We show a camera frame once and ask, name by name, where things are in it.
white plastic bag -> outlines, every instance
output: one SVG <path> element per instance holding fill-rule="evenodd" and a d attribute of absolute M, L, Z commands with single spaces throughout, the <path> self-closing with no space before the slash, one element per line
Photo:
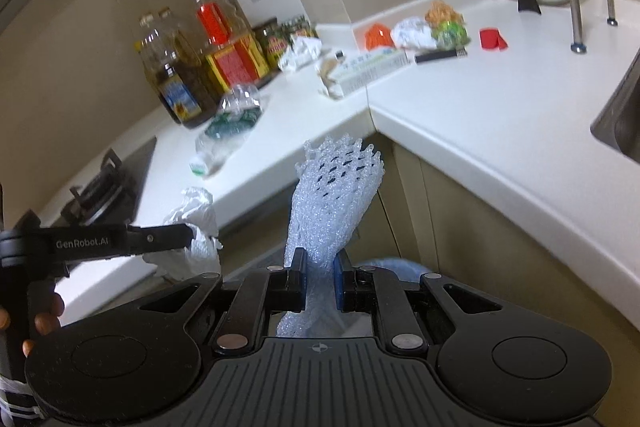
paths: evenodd
<path fill-rule="evenodd" d="M 195 235 L 191 248 L 145 253 L 142 259 L 158 266 L 161 275 L 168 275 L 177 281 L 206 272 L 220 273 L 218 250 L 222 245 L 216 239 L 218 224 L 213 210 L 213 196 L 200 187 L 187 188 L 182 195 L 182 204 L 169 213 L 163 224 L 189 225 Z"/>
<path fill-rule="evenodd" d="M 295 73 L 307 64 L 318 60 L 322 52 L 322 41 L 312 37 L 293 37 L 293 46 L 289 46 L 278 61 L 278 67 L 284 73 Z"/>
<path fill-rule="evenodd" d="M 318 149 L 305 144 L 306 161 L 296 166 L 300 182 L 291 202 L 285 262 L 295 249 L 307 252 L 306 311 L 287 313 L 280 337 L 331 337 L 344 328 L 336 309 L 333 261 L 347 245 L 378 190 L 384 173 L 380 152 L 347 135 L 327 138 Z"/>
<path fill-rule="evenodd" d="M 398 48 L 434 50 L 438 47 L 431 36 L 431 27 L 421 17 L 409 17 L 391 30 L 391 38 Z"/>

orange food package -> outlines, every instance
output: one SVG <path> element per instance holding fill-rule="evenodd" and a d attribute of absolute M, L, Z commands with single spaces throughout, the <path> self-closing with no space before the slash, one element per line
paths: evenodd
<path fill-rule="evenodd" d="M 364 38 L 368 51 L 381 46 L 396 47 L 394 40 L 391 38 L 391 30 L 383 24 L 374 24 L 364 34 Z"/>
<path fill-rule="evenodd" d="M 431 28 L 437 28 L 443 22 L 465 23 L 462 15 L 441 0 L 435 0 L 431 3 L 431 9 L 424 16 L 424 19 L 429 23 Z"/>

human hand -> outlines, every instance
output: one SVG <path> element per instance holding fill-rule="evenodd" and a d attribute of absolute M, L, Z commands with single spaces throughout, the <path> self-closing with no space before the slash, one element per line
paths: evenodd
<path fill-rule="evenodd" d="M 62 297 L 57 293 L 53 294 L 51 308 L 49 313 L 39 313 L 36 315 L 34 322 L 36 330 L 41 335 L 48 335 L 51 331 L 57 330 L 60 327 L 60 320 L 58 317 L 62 315 L 65 310 L 65 303 Z M 0 307 L 0 331 L 5 330 L 11 324 L 11 317 L 4 308 Z M 25 340 L 22 343 L 22 352 L 25 357 L 29 356 L 31 349 L 33 349 L 34 341 Z"/>

kitchen cabinet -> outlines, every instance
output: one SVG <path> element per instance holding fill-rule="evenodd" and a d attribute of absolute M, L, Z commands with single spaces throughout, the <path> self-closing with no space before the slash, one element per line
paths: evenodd
<path fill-rule="evenodd" d="M 420 263 L 393 144 L 382 134 L 374 134 L 366 141 L 380 151 L 385 175 L 346 251 L 354 264 L 386 257 L 402 257 Z"/>
<path fill-rule="evenodd" d="M 422 263 L 591 335 L 613 365 L 597 418 L 640 425 L 640 332 L 500 212 L 409 151 L 394 151 Z"/>

kitchen counter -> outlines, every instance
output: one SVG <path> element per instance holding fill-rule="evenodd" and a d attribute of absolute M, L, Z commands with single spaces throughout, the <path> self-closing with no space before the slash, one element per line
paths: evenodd
<path fill-rule="evenodd" d="M 218 225 L 224 227 L 298 179 L 294 166 L 304 159 L 307 140 L 318 144 L 328 134 L 363 138 L 375 131 L 365 90 L 340 101 L 327 98 L 321 90 L 322 82 L 313 68 L 277 76 L 261 90 L 264 114 L 247 141 L 206 179 L 194 176 L 189 168 L 202 128 L 177 126 L 163 107 L 143 118 L 112 144 L 119 156 L 126 157 L 151 137 L 158 137 L 134 224 L 161 224 L 182 201 L 181 191 L 198 186 L 213 195 Z M 94 158 L 38 213 L 45 225 L 60 215 L 60 208 L 70 199 L 70 187 L 85 185 L 99 172 L 101 159 L 102 155 Z M 153 272 L 155 267 L 139 257 L 81 264 L 57 286 L 66 303 L 62 321 L 73 322 L 99 309 Z"/>
<path fill-rule="evenodd" d="M 640 165 L 590 133 L 640 46 L 640 5 L 618 0 L 620 27 L 611 28 L 606 1 L 588 0 L 589 52 L 578 56 L 569 49 L 568 9 L 543 8 L 541 17 L 518 14 L 509 0 L 474 2 L 463 7 L 473 39 L 467 58 L 405 67 L 340 102 L 320 94 L 312 68 L 278 77 L 244 147 L 208 180 L 188 168 L 196 131 L 172 124 L 162 108 L 149 115 L 114 143 L 126 155 L 158 136 L 136 223 L 161 223 L 183 188 L 201 185 L 224 226 L 295 181 L 306 140 L 378 130 L 494 206 L 640 328 Z M 424 13 L 412 6 L 398 13 Z M 480 49 L 484 26 L 500 28 L 508 51 Z M 85 183 L 98 163 L 69 185 Z M 67 190 L 47 205 L 45 223 Z M 152 271 L 140 259 L 85 263 L 59 285 L 67 321 Z"/>
<path fill-rule="evenodd" d="M 617 8 L 612 28 L 606 0 L 584 4 L 586 55 L 569 49 L 567 9 L 467 10 L 468 58 L 378 81 L 369 107 L 378 131 L 503 213 L 640 329 L 640 165 L 590 132 L 640 47 L 639 5 Z M 487 26 L 507 51 L 480 48 Z"/>

